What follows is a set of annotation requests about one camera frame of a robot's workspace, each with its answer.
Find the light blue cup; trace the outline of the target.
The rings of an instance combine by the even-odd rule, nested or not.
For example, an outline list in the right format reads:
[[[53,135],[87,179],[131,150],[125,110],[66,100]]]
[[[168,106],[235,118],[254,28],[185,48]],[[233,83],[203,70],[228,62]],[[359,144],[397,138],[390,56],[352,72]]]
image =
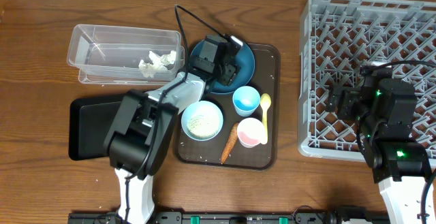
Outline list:
[[[236,113],[247,117],[253,114],[260,105],[260,94],[251,86],[242,86],[233,93],[232,102]]]

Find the white tissue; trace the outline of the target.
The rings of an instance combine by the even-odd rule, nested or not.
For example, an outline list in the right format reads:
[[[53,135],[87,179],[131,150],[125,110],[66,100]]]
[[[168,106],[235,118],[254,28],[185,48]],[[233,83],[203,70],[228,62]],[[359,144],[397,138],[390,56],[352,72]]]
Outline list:
[[[171,50],[169,54],[159,56],[153,51],[149,52],[148,61],[141,59],[138,68],[145,78],[153,78],[155,74],[167,72],[168,66],[176,61],[176,51]]]

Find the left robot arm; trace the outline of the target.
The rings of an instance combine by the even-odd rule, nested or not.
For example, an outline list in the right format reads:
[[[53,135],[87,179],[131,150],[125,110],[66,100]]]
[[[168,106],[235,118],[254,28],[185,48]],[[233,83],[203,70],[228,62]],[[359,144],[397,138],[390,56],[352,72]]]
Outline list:
[[[234,57],[208,61],[193,55],[173,81],[123,97],[103,149],[120,182],[119,223],[146,223],[155,208],[153,177],[169,147],[176,118],[216,84],[230,86],[240,66]]]

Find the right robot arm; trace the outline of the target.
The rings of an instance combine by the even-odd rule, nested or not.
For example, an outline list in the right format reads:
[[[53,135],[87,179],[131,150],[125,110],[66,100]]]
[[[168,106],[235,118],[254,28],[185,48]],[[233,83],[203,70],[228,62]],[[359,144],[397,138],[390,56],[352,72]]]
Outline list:
[[[429,156],[411,137],[417,105],[413,85],[368,78],[360,88],[333,86],[327,112],[356,123],[356,142],[384,200],[391,223],[434,223]]]

